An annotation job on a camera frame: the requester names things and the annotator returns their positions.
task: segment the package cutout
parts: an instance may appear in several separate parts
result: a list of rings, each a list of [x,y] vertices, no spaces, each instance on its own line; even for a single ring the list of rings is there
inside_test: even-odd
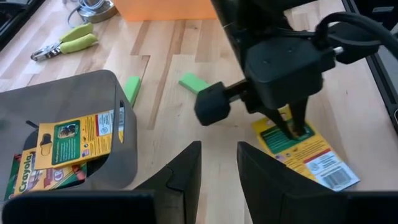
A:
[[[292,129],[293,120],[289,107],[279,111]],[[268,118],[256,121],[252,126],[264,152],[299,174],[334,191],[359,182],[354,172],[308,123],[305,125],[305,134],[296,136],[296,139],[286,137]]]
[[[17,184],[17,177],[19,171],[19,164],[21,163],[21,154],[15,154],[12,160],[10,178],[8,179],[6,194],[4,201],[14,197],[15,185]]]
[[[36,148],[22,152],[14,195],[34,190],[52,190],[71,187],[86,179],[87,165],[77,164],[62,169],[34,169],[38,152]]]
[[[120,107],[119,138],[123,139],[124,108]],[[111,152],[113,110],[39,125],[35,169],[81,164]]]

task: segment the green foam block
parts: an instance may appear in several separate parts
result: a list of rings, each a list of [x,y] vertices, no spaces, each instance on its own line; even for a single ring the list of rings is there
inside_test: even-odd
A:
[[[183,77],[180,78],[178,83],[194,94],[198,94],[200,91],[210,86],[205,81],[196,77],[196,75],[194,75],[193,73],[186,73]]]
[[[139,77],[130,77],[124,86],[124,94],[130,102],[130,105],[133,106],[136,101],[139,87],[141,86],[141,81]]]

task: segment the orange object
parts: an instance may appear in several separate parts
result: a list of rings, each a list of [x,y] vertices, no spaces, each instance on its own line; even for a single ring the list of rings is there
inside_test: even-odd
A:
[[[127,21],[216,19],[210,0],[113,0]]]

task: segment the wooden surface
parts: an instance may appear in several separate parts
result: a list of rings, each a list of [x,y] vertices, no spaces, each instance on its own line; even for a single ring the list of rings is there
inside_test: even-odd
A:
[[[69,10],[46,1],[0,52],[0,90],[35,85],[108,69],[122,86],[142,77],[134,111],[138,119],[139,171],[135,187],[194,140],[203,143],[198,223],[250,223],[236,167],[236,142],[258,146],[241,102],[210,127],[197,121],[195,96],[178,85],[185,72],[227,85],[242,78],[220,24],[205,21],[124,22],[120,16],[95,25],[99,45],[36,63],[30,54],[69,28]],[[340,0],[319,0],[286,12],[296,29],[313,29],[327,14],[343,11]],[[353,190],[397,190],[398,141],[365,60],[324,74],[323,90],[310,97],[307,118],[361,179]]]

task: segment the pliers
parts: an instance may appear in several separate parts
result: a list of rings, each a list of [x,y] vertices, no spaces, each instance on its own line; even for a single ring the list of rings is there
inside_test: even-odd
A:
[[[55,57],[60,53],[68,54],[83,50],[98,41],[97,37],[92,34],[93,29],[92,23],[75,27],[62,36],[58,42],[34,52],[30,58],[38,62]]]

